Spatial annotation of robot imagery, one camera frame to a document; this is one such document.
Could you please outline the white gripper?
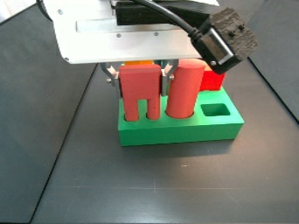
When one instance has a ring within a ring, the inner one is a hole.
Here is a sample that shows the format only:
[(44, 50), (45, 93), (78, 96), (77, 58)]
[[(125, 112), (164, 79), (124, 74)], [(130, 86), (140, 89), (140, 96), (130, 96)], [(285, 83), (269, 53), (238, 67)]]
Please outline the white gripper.
[(100, 63), (106, 82), (121, 98), (118, 72), (108, 62), (164, 60), (161, 96), (166, 96), (177, 59), (200, 56), (184, 30), (170, 24), (118, 25), (113, 10), (117, 0), (42, 1), (66, 62)]

